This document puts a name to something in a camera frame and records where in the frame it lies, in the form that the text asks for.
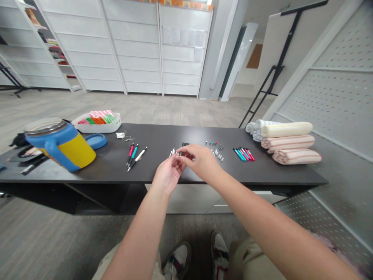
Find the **red pen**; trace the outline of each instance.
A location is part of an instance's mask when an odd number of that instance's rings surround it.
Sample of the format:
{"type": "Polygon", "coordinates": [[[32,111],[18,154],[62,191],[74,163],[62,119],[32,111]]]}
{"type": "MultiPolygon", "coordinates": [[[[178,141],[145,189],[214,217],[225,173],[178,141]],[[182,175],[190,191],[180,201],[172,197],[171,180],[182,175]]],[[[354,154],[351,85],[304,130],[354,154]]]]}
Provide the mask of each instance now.
{"type": "Polygon", "coordinates": [[[244,151],[241,147],[239,148],[239,151],[242,153],[242,155],[244,156],[244,158],[245,158],[247,161],[250,160],[250,158],[248,158],[248,157],[246,156],[245,151],[244,151]]]}
{"type": "Polygon", "coordinates": [[[133,145],[134,145],[134,143],[132,143],[131,148],[130,148],[130,150],[129,150],[128,159],[127,159],[127,162],[126,162],[125,166],[128,166],[129,159],[130,159],[131,156],[132,156],[133,145]]]}
{"type": "Polygon", "coordinates": [[[248,149],[245,149],[245,151],[249,154],[249,157],[251,158],[252,161],[255,161],[255,158],[253,157],[253,155],[250,153],[250,151],[248,149]]]}

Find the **rolled towel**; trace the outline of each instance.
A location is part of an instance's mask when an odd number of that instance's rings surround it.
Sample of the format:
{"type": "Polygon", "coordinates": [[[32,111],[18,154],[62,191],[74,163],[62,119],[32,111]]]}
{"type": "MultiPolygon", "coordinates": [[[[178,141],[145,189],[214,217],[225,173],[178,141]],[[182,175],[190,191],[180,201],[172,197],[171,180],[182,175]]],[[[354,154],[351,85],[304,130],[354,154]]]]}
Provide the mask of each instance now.
{"type": "Polygon", "coordinates": [[[307,149],[315,143],[315,137],[312,135],[285,136],[278,138],[264,138],[261,146],[268,149],[269,154],[275,150],[283,149],[307,149]]]}
{"type": "Polygon", "coordinates": [[[273,124],[280,124],[282,122],[272,122],[272,121],[263,121],[263,120],[257,120],[255,122],[255,129],[261,129],[264,126],[273,125],[273,124]]]}
{"type": "Polygon", "coordinates": [[[255,123],[254,122],[253,123],[252,122],[248,123],[245,127],[246,132],[250,133],[251,135],[252,135],[252,132],[254,131],[254,129],[255,129],[255,123]]]}
{"type": "Polygon", "coordinates": [[[311,132],[313,126],[310,122],[290,122],[286,124],[272,124],[261,128],[265,138],[305,135],[311,132]]]}
{"type": "Polygon", "coordinates": [[[257,141],[257,142],[261,142],[263,140],[263,136],[261,135],[261,131],[260,130],[254,130],[253,140],[257,141]]]}
{"type": "Polygon", "coordinates": [[[322,159],[319,153],[310,149],[275,150],[272,157],[275,161],[283,165],[317,163],[322,159]]]}

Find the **black easel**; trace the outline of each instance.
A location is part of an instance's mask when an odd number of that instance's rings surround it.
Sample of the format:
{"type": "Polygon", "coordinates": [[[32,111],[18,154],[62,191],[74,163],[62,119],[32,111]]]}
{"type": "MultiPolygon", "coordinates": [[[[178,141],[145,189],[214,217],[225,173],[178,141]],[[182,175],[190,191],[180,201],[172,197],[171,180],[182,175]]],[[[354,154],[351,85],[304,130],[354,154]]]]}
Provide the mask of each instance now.
{"type": "Polygon", "coordinates": [[[18,98],[21,98],[19,96],[19,94],[22,92],[22,91],[26,91],[28,89],[37,89],[39,91],[42,91],[42,89],[39,87],[25,87],[23,86],[14,76],[13,74],[9,71],[9,67],[5,67],[1,62],[0,62],[0,71],[3,72],[3,74],[12,82],[12,84],[14,84],[14,86],[11,86],[11,87],[7,87],[7,88],[3,88],[3,89],[0,89],[0,91],[6,91],[6,90],[14,90],[16,89],[17,91],[14,92],[14,94],[18,97],[18,98]]]}
{"type": "Polygon", "coordinates": [[[298,9],[294,9],[294,10],[289,10],[289,11],[286,11],[286,12],[282,12],[281,13],[281,16],[286,16],[286,15],[289,15],[289,14],[294,14],[296,13],[296,16],[295,16],[295,19],[293,21],[293,25],[291,26],[291,29],[289,31],[289,34],[288,34],[288,37],[286,39],[286,42],[285,42],[285,45],[284,45],[284,48],[282,49],[282,52],[281,52],[281,55],[280,55],[280,59],[279,59],[279,62],[277,63],[277,65],[273,65],[271,70],[269,71],[268,75],[266,76],[263,84],[261,85],[258,93],[256,94],[255,98],[254,98],[254,101],[251,103],[248,111],[246,112],[246,115],[244,116],[244,118],[242,119],[240,125],[238,128],[241,128],[241,125],[244,123],[246,117],[248,116],[249,113],[252,113],[253,115],[251,116],[251,118],[249,119],[248,123],[251,122],[251,120],[253,119],[253,117],[255,116],[256,112],[258,111],[260,105],[263,103],[264,99],[266,98],[267,95],[274,95],[274,96],[278,96],[277,94],[274,94],[272,93],[272,89],[273,87],[275,86],[275,82],[277,80],[277,78],[279,77],[279,75],[281,74],[282,70],[284,69],[284,65],[282,65],[282,63],[284,62],[284,58],[286,56],[286,53],[288,52],[288,49],[289,49],[289,45],[291,43],[291,40],[293,39],[293,35],[294,35],[294,32],[295,32],[295,29],[296,29],[296,26],[298,25],[298,22],[299,22],[299,19],[300,19],[300,16],[302,15],[302,12],[305,11],[305,10],[309,10],[309,9],[313,9],[313,8],[317,8],[317,7],[320,7],[320,6],[324,6],[326,5],[328,2],[328,0],[325,0],[325,1],[322,1],[322,2],[318,2],[318,3],[314,3],[314,4],[310,4],[310,5],[307,5],[307,6],[304,6],[304,7],[301,7],[301,8],[298,8],[298,9]],[[269,77],[271,76],[273,70],[275,70],[275,73],[273,74],[273,78],[272,78],[272,81],[271,81],[271,84],[269,85],[267,91],[263,91],[263,87],[265,86],[265,84],[267,83],[267,80],[269,79],[269,77]],[[253,112],[251,110],[251,108],[253,107],[254,103],[256,102],[256,100],[258,99],[259,95],[261,93],[264,93],[264,96],[263,98],[261,99],[261,101],[259,102],[257,108],[255,109],[255,111],[253,112]]]}

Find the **forearm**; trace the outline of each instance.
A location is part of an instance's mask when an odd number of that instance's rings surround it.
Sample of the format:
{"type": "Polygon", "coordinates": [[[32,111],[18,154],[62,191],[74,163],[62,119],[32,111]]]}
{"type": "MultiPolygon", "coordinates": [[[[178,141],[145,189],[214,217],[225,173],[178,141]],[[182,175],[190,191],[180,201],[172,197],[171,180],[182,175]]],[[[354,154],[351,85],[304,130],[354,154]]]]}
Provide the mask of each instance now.
{"type": "Polygon", "coordinates": [[[287,279],[359,279],[305,229],[229,174],[221,172],[207,183],[287,279]]]}
{"type": "Polygon", "coordinates": [[[150,279],[169,194],[151,186],[102,280],[150,279]]]}

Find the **black table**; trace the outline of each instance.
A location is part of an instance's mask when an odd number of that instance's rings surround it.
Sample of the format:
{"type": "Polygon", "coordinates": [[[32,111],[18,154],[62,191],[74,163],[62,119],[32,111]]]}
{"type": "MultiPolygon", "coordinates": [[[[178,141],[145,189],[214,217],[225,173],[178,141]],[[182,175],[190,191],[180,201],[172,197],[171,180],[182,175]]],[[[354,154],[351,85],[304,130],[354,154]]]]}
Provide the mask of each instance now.
{"type": "MultiPolygon", "coordinates": [[[[144,184],[152,182],[158,165],[182,142],[207,146],[213,151],[219,144],[224,145],[220,152],[224,160],[219,161],[222,168],[255,191],[293,196],[327,183],[307,165],[276,163],[244,129],[122,124],[117,132],[135,140],[125,142],[117,139],[115,133],[106,134],[108,143],[96,150],[96,159],[75,173],[49,159],[23,176],[20,172],[28,164],[8,162],[19,150],[8,151],[0,156],[0,163],[7,167],[0,172],[0,190],[71,214],[134,214],[146,194],[144,184]],[[218,144],[210,146],[210,141],[218,144]],[[146,146],[148,149],[127,172],[125,163],[132,143],[139,144],[137,154],[146,146]],[[240,146],[251,151],[254,162],[238,158],[232,148],[240,146]]],[[[179,183],[205,184],[189,168],[179,183]]]]}

